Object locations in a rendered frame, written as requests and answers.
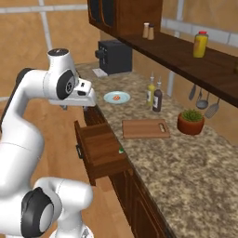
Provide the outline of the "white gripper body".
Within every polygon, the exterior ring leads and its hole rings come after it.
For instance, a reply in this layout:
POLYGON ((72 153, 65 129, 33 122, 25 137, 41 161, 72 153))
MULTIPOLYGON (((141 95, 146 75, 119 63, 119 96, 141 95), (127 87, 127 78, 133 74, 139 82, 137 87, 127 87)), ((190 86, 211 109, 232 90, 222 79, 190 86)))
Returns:
POLYGON ((97 99, 94 89, 91 88, 87 96, 80 96, 78 91, 74 90, 67 99, 50 99, 49 103, 60 106, 94 107, 97 104, 97 99))

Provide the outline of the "closed dark wood drawer front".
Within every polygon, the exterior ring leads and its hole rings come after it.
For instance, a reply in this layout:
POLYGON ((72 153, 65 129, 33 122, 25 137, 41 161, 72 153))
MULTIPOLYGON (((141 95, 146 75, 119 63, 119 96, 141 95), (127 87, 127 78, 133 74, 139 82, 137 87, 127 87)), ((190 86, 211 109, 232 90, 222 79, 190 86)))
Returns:
POLYGON ((84 117, 87 126, 104 124, 106 122, 98 105, 84 109, 84 117))

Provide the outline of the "pale blue plate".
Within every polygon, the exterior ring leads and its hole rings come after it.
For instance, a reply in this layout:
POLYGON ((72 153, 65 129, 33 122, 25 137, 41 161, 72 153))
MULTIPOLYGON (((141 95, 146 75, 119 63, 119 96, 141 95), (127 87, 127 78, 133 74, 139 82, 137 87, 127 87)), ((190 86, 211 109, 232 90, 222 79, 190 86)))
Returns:
POLYGON ((130 95, 124 91, 112 91, 109 93, 106 93, 103 97, 103 99, 111 104, 124 104, 128 101, 130 101, 130 95), (113 100, 114 96, 120 96, 121 98, 117 101, 113 100))

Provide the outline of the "open dark wood drawer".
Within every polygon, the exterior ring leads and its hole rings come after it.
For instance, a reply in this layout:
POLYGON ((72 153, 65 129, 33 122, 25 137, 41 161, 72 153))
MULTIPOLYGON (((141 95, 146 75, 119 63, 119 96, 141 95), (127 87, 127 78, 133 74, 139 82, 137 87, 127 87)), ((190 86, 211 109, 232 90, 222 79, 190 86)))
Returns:
POLYGON ((108 123, 80 127, 74 122, 80 155, 92 186, 96 180, 127 170, 130 165, 124 152, 119 153, 121 145, 108 123))

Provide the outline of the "wooden cutting board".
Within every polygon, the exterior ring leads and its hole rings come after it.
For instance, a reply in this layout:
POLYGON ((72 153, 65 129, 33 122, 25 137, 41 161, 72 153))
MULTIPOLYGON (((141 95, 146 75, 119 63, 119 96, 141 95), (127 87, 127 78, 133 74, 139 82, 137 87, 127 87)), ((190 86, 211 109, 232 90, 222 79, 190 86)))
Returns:
POLYGON ((123 120, 125 139, 168 139, 168 126, 164 119, 123 120))

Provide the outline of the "white coffee machine tray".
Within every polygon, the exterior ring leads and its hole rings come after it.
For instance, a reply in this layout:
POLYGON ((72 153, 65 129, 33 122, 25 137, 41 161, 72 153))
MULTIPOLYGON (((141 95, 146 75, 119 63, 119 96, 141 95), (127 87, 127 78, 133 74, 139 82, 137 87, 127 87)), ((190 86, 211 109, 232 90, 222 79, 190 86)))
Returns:
POLYGON ((104 72, 101 68, 93 69, 93 73, 94 73, 97 77, 105 77, 105 76, 107 76, 107 73, 104 72))

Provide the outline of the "black coffee machine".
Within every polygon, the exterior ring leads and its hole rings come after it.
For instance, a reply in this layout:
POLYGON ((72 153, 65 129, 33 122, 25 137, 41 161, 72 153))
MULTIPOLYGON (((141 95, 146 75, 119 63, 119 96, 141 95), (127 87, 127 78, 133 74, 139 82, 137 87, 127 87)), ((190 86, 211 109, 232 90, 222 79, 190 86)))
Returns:
POLYGON ((132 71, 132 48, 119 40, 98 41, 95 56, 99 67, 107 74, 132 71))

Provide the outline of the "yellow oil bottle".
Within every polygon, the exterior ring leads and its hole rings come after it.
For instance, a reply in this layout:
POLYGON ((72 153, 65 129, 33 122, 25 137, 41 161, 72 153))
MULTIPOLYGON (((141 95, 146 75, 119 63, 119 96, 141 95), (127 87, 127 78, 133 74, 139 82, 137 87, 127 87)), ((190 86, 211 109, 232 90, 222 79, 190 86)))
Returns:
POLYGON ((149 106, 152 106, 153 103, 154 90, 155 90, 154 74, 152 73, 150 77, 150 83, 147 85, 147 104, 149 106))

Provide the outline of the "dark sauce bottle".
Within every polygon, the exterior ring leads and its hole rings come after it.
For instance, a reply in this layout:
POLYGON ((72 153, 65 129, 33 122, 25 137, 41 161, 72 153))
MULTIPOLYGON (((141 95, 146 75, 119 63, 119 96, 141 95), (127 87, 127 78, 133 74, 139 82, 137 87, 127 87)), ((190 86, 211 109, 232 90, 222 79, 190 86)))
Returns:
POLYGON ((162 90, 161 90, 161 80, 158 80, 157 88, 154 90, 154 93, 153 93, 152 110, 154 112, 160 112, 161 111, 162 98, 163 98, 163 93, 162 93, 162 90))

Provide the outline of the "pale salt shaker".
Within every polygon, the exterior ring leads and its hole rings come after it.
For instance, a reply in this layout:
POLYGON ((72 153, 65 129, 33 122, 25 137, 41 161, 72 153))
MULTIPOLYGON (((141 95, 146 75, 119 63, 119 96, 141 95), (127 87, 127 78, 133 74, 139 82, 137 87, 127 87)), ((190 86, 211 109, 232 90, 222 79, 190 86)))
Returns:
POLYGON ((148 35, 149 35, 149 25, 150 25, 149 22, 144 22, 142 38, 148 38, 148 35))

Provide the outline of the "brown pepper shaker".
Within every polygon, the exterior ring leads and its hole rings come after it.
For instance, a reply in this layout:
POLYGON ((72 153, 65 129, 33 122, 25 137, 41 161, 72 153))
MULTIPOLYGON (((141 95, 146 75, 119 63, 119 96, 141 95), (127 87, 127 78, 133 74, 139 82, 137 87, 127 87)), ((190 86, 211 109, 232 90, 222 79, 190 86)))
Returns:
POLYGON ((149 31, 148 31, 148 40, 153 40, 154 39, 154 25, 153 24, 149 24, 149 31))

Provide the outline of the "green plant in brown pot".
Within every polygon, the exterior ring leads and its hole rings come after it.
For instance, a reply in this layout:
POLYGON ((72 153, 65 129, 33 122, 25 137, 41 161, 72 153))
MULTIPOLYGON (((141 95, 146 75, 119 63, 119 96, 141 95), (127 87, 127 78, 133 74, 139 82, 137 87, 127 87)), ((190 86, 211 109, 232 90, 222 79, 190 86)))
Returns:
POLYGON ((178 115, 178 130, 186 135, 199 135, 204 127, 205 118, 196 110, 184 110, 178 115))

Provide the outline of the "dark wood base cupboards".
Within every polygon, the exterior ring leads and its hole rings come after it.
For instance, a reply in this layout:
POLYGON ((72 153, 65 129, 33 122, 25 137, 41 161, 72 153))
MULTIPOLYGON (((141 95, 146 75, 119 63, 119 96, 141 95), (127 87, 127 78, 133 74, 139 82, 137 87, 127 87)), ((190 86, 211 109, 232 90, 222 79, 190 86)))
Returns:
POLYGON ((176 238, 135 171, 115 174, 110 180, 135 238, 176 238))

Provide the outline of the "grey hanging ladle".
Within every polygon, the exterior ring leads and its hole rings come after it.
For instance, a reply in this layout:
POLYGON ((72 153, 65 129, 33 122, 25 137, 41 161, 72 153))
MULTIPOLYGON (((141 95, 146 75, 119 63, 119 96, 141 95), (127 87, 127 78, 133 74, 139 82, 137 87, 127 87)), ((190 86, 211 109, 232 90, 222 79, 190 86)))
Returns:
POLYGON ((198 98, 197 98, 197 101, 196 101, 196 107, 200 110, 204 110, 208 106, 209 97, 206 97, 206 99, 202 99, 202 96, 203 96, 203 92, 200 91, 199 95, 198 95, 198 98))

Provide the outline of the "grey hanging spatula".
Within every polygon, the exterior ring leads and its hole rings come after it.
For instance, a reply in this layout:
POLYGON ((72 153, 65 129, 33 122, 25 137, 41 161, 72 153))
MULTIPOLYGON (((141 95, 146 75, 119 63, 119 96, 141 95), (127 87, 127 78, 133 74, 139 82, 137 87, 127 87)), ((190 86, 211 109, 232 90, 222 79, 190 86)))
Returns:
POLYGON ((207 119, 210 119, 213 117, 213 115, 218 111, 219 109, 219 101, 216 103, 212 104, 205 112, 205 117, 207 119))

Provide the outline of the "yellow bottle with red cap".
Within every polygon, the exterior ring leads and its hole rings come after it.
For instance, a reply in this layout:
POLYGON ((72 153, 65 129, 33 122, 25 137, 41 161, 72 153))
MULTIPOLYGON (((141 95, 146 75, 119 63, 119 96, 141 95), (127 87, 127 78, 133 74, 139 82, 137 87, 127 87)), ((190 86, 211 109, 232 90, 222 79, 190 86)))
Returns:
POLYGON ((208 34, 206 31, 200 31, 194 37, 193 56, 202 58, 205 55, 205 49, 208 42, 208 34))

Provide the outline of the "dark wood wall cupboard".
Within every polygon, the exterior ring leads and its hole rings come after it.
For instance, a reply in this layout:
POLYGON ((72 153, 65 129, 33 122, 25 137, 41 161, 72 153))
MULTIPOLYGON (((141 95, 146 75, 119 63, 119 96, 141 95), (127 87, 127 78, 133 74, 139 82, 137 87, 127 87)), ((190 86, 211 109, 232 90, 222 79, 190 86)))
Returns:
POLYGON ((163 0, 87 0, 89 23, 113 37, 142 35, 144 23, 161 29, 163 0))

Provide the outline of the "dark wood wall shelf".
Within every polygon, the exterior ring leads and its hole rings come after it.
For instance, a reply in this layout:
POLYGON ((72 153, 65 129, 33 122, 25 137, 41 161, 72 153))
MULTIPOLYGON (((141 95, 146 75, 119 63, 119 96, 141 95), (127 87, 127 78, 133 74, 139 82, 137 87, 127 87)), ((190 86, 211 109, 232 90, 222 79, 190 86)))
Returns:
POLYGON ((152 41, 137 34, 118 39, 238 108, 238 74, 233 71, 238 58, 211 48, 203 58, 194 58, 193 43, 165 33, 156 33, 152 41))

